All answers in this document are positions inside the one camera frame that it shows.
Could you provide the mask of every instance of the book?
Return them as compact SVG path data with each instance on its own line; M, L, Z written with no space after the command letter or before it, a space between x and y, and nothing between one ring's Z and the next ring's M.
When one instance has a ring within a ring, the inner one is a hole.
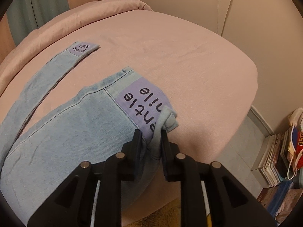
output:
M263 159L263 156L266 152L266 149L268 147L268 143L270 142L271 136L268 136L264 139L263 144L260 148L260 151L257 155L257 158L251 168L251 173L254 175L254 177L258 180L258 182L261 184L262 188L268 188L269 184L264 177L264 175L261 173L261 170L259 168L259 165L262 163L261 160Z
M288 162L288 160L287 160L287 157L285 157L285 155L284 155L284 151L285 151L286 144L289 143L289 142L287 143L287 141L288 141L288 130L285 131L285 133L284 133L283 145L282 145L281 152L280 152L280 157L282 158L282 160L283 160L285 166L288 168L289 162Z
M291 166L294 168L296 161L296 143L298 138L298 131L293 125L291 128L290 142L288 146L287 160L291 162Z
M280 142L280 147L278 149L278 154L275 160L275 168L277 169L278 173L281 175L282 178L286 178L287 177L287 170L288 170L288 166L285 165L282 157L281 157L281 151L283 149L283 144L285 144L285 140L286 140L286 136L285 134L282 135L281 137L281 142Z
M288 148L289 148L289 144L290 144L290 137L291 137L291 131L292 131L292 127L290 127L288 129L288 135L287 135L287 143L286 143L286 146L285 146L285 149L284 149L284 157L287 159L287 156L288 156Z
M303 189L289 189L277 212L276 220L281 224L294 209L298 200L303 194Z
M273 187L273 186L276 186L278 184L277 180L276 180L276 177L274 175L274 172L272 170L272 167L271 167L271 161L272 161L272 156L273 156L273 153L274 153L274 150L275 150L275 144L277 142L277 139L278 139L278 135L275 135L275 138L274 138L274 142L269 150L269 154L266 158L266 163L263 167L263 171L265 173L267 173L267 177L269 179L269 183L270 183L270 186Z
M270 137L270 141L268 143L268 146L266 148L266 152L264 153L264 157L262 158L262 164L260 165L261 173L264 175L266 178L267 182L269 183L270 187L275 186L275 181L273 179L271 170L269 168L269 160L272 156L275 140L276 140L277 135L272 135Z
M272 171L274 172L274 175L278 182L277 184L279 184L283 181L283 177L281 176L281 174L279 173L279 171L277 169L278 155L280 152L282 140L283 140L283 134L278 134L277 140L275 142L274 154L273 154L272 160L271 160L271 168L272 168Z
M272 202L272 199L274 198L277 190L278 190L278 187L272 187L272 188L267 188L267 192L265 194L265 196L263 197L262 201L260 202L261 205L264 207L264 208L268 208L270 202Z
M286 193L288 192L288 190L290 189L292 184L293 184L292 181L284 181L279 186L277 186L278 189L277 189L274 197L272 198L272 201L269 203L269 205L267 207L267 211L273 218L276 217L276 213L278 212L278 210L286 196Z
M259 203L261 203L263 201L263 199L265 198L267 192L268 192L269 188L264 188L262 189L261 193L259 194L259 196L257 197L257 201Z

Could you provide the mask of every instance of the fabric label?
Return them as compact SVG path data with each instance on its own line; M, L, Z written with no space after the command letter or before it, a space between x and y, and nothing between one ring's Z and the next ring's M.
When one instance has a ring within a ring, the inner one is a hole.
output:
M166 95L143 77L121 91L115 101L139 127L146 141L153 137L162 108L172 109Z
M70 53L84 57L87 54L91 53L92 51L96 50L99 47L97 44L88 43L88 42L79 42L72 46L70 46L67 51Z

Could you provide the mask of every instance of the metal pin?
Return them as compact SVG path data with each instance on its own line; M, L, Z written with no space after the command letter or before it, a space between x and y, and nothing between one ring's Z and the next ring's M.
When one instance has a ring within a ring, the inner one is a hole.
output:
M177 157L178 159L185 159L186 155L185 155L185 154L182 154L182 153L178 153L178 154L176 155L176 157Z
M122 153L122 152L119 152L119 153L116 153L116 157L117 157L118 159L122 159L122 158L125 157L125 154Z
M80 166L85 169L85 168L88 168L89 167L89 162L88 161L83 161Z
M220 163L220 162L217 162L217 161L214 161L214 162L212 163L212 166L213 166L214 168L219 169L219 168L221 167L221 163Z

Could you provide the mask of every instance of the pink bedsheet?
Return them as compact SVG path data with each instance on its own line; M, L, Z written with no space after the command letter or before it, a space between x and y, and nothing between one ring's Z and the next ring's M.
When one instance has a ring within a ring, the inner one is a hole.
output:
M257 90L254 63L219 35L188 21L153 12L138 0L104 0L69 10L33 31L0 66L0 123L25 83L75 41L100 49L82 60L48 94L25 127L125 66L161 88L177 111L169 139L210 163L245 118ZM123 225L179 196L159 168L140 198L122 213Z

